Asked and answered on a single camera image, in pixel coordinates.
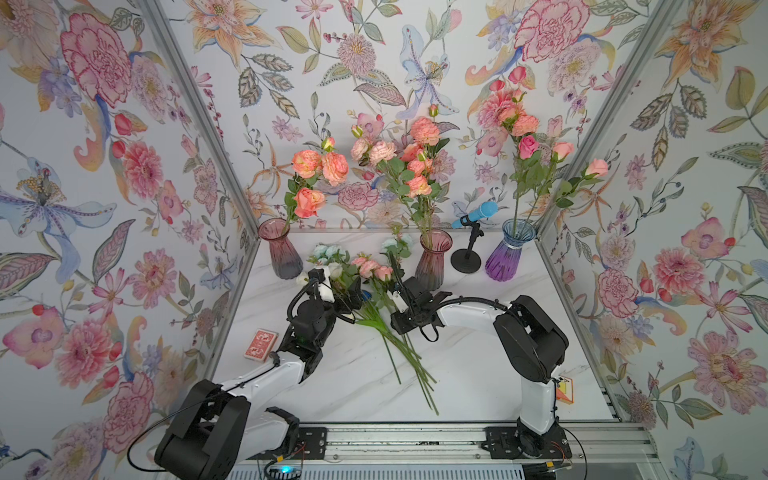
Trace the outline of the large peach peony stem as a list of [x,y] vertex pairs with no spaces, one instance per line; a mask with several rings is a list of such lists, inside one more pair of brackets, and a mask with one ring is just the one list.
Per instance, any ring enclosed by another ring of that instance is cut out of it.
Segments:
[[326,196],[320,191],[302,187],[297,192],[287,192],[285,195],[287,218],[283,231],[287,232],[290,225],[299,219],[316,216],[325,204]]

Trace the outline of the coral pink rose spray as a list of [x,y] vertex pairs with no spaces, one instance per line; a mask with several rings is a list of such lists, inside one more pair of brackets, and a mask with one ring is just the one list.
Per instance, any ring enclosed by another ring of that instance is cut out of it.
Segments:
[[407,209],[412,222],[422,233],[433,228],[436,199],[441,193],[440,184],[431,178],[432,162],[423,154],[407,163],[403,172],[408,177],[403,185],[408,188],[405,195]]

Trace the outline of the coral rose spray stem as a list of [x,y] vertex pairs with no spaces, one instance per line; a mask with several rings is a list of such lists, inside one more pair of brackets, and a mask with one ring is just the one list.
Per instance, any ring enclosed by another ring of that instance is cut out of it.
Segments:
[[319,152],[302,150],[296,153],[291,166],[294,175],[288,182],[287,192],[297,192],[302,187],[320,191],[316,189],[316,185],[321,181],[330,187],[339,187],[346,182],[349,174],[348,161],[343,154],[336,151],[333,137],[328,137],[322,142]]

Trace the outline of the pale pink peony stem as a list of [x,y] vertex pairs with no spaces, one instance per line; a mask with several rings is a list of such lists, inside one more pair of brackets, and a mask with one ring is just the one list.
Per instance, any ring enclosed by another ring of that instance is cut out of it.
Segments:
[[353,125],[351,133],[355,138],[352,147],[352,157],[360,166],[372,167],[383,177],[385,189],[402,205],[409,217],[410,225],[415,228],[416,225],[411,222],[406,206],[400,200],[398,193],[399,180],[398,175],[404,170],[401,157],[397,154],[396,146],[393,142],[384,140],[374,140],[366,134],[363,127]]

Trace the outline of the magenta rose stem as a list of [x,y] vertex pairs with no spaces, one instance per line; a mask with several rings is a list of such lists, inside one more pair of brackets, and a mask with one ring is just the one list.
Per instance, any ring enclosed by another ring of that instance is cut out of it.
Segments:
[[518,142],[518,152],[515,157],[515,220],[518,219],[521,198],[528,191],[536,187],[536,175],[539,157],[539,142],[537,141],[534,134],[526,134]]

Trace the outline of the coral pink carnation stem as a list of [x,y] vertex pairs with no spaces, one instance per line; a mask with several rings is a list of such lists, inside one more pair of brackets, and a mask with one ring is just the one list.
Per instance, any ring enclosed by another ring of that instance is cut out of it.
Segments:
[[416,119],[410,130],[412,142],[407,146],[403,159],[408,163],[420,154],[432,162],[431,178],[445,182],[453,173],[448,154],[444,151],[448,140],[441,137],[439,125],[434,121],[437,114],[435,106],[431,106],[429,114]]

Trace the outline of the coral carnation spray stem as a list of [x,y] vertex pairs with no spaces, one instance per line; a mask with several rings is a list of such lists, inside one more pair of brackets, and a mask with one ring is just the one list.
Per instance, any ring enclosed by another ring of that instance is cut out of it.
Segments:
[[[484,132],[484,135],[477,144],[477,153],[498,157],[502,154],[503,147],[506,144],[510,144],[512,148],[510,158],[513,161],[513,173],[509,178],[514,182],[518,142],[526,134],[534,134],[537,139],[537,132],[540,126],[539,119],[527,112],[524,106],[525,96],[526,93],[522,89],[503,88],[491,91],[487,98],[481,102],[477,112],[477,123]],[[517,220],[525,220],[520,211],[523,197],[520,200]]]

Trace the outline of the light pink rose stem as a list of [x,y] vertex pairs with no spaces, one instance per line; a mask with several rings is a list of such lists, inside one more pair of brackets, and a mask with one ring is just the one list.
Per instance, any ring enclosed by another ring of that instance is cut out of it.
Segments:
[[569,178],[558,174],[558,170],[559,167],[548,176],[539,191],[540,196],[546,198],[546,213],[552,209],[567,210],[573,207],[580,193],[603,181],[610,171],[610,165],[604,159],[594,159]]
[[575,146],[570,142],[557,142],[547,150],[539,150],[538,162],[533,166],[531,177],[533,203],[526,214],[526,221],[537,225],[537,221],[549,209],[555,196],[554,186],[558,171],[563,168],[574,150]]

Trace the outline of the single pink rose stem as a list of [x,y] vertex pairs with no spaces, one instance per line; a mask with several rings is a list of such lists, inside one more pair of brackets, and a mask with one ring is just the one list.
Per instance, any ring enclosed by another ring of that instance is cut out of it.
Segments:
[[401,157],[404,170],[398,175],[398,193],[411,222],[422,232],[434,228],[437,201],[445,192],[436,177],[435,153],[431,146],[408,145]]

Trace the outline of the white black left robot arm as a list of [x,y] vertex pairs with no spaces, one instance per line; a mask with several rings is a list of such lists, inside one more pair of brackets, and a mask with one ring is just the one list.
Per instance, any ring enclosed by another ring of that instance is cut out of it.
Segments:
[[222,384],[194,385],[170,415],[155,464],[178,479],[225,479],[252,457],[277,463],[300,452],[300,420],[271,402],[314,373],[338,317],[330,283],[310,279],[289,303],[289,327],[267,364]]

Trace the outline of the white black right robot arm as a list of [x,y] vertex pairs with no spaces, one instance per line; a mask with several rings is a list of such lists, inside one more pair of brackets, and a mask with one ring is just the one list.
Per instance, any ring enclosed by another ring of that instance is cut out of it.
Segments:
[[431,326],[462,327],[497,338],[521,379],[521,407],[513,426],[487,427],[480,448],[493,459],[569,460],[572,452],[559,423],[556,396],[559,367],[569,340],[530,296],[510,304],[477,296],[431,293],[416,278],[393,287],[396,312],[391,326],[399,333]]

